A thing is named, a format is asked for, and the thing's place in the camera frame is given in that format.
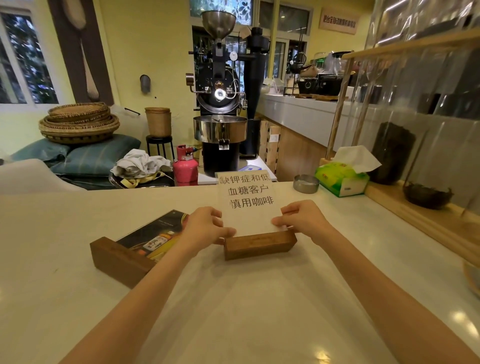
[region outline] stainless steel ashtray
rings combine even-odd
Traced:
[[[318,191],[320,181],[308,174],[299,174],[293,179],[293,188],[303,194],[314,194]]]

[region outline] black stool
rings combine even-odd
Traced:
[[[147,135],[147,151],[148,155],[150,155],[150,144],[156,144],[156,149],[158,151],[158,155],[160,155],[160,147],[159,144],[162,145],[163,148],[163,156],[166,158],[167,155],[165,153],[165,144],[170,143],[170,146],[172,148],[172,159],[175,159],[175,153],[173,151],[173,138],[171,136],[153,136],[153,135]]]

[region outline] pillow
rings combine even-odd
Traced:
[[[50,170],[63,175],[107,177],[115,163],[132,149],[138,149],[140,144],[140,140],[132,136],[114,134],[103,142],[73,149],[62,163]]]
[[[40,139],[13,153],[11,157],[14,161],[39,159],[48,167],[51,167],[64,161],[71,150],[72,146],[54,143],[48,139]]]

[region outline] green tissue box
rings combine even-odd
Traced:
[[[345,163],[331,162],[315,172],[320,184],[337,197],[362,194],[370,179],[366,173],[356,173]]]

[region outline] pink gas cylinder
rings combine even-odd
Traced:
[[[177,161],[173,163],[173,174],[178,186],[198,184],[198,162],[193,159],[193,147],[177,147]]]

